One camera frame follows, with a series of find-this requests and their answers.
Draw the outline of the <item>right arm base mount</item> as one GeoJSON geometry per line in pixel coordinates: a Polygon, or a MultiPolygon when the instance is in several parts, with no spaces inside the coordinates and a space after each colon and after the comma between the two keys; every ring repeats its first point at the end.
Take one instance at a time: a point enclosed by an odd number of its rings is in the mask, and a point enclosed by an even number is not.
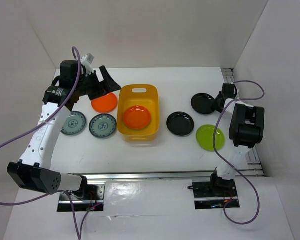
{"type": "Polygon", "coordinates": [[[187,189],[193,192],[196,210],[222,209],[226,204],[227,208],[240,208],[235,185],[230,189],[213,188],[209,182],[193,181],[187,189]]]}

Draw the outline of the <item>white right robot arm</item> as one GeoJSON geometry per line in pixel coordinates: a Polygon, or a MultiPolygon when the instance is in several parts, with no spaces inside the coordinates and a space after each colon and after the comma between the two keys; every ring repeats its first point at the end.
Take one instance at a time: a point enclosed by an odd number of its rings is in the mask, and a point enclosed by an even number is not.
{"type": "Polygon", "coordinates": [[[212,103],[212,109],[220,113],[217,123],[224,114],[230,114],[228,137],[233,143],[229,157],[218,155],[222,163],[216,167],[208,184],[208,190],[213,196],[220,196],[225,189],[232,187],[246,155],[261,143],[264,136],[265,109],[244,103],[237,98],[237,94],[234,84],[224,83],[212,103]]]}

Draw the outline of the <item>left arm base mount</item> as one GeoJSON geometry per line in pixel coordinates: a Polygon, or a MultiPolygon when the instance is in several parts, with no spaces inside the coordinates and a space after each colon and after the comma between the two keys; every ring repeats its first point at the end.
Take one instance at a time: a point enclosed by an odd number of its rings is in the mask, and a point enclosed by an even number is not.
{"type": "MultiPolygon", "coordinates": [[[[91,209],[92,212],[103,212],[105,190],[105,182],[97,182],[96,184],[90,183],[83,195],[77,195],[74,192],[70,192],[74,210],[78,213],[86,212],[88,209],[91,209]]],[[[60,193],[59,195],[57,212],[72,212],[71,201],[65,193],[60,193]]]]}

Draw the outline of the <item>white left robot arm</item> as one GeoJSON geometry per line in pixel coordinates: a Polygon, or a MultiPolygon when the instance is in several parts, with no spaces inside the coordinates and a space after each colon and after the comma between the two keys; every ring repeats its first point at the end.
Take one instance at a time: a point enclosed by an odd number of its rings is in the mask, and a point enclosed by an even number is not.
{"type": "Polygon", "coordinates": [[[88,180],[77,174],[51,170],[53,152],[63,125],[71,115],[80,97],[90,100],[121,90],[104,65],[99,67],[103,77],[99,81],[97,72],[88,72],[88,65],[81,67],[75,60],[64,60],[60,64],[60,75],[44,93],[39,129],[18,162],[10,162],[7,172],[15,183],[25,190],[53,195],[59,191],[70,191],[78,200],[89,193],[88,180]]]}

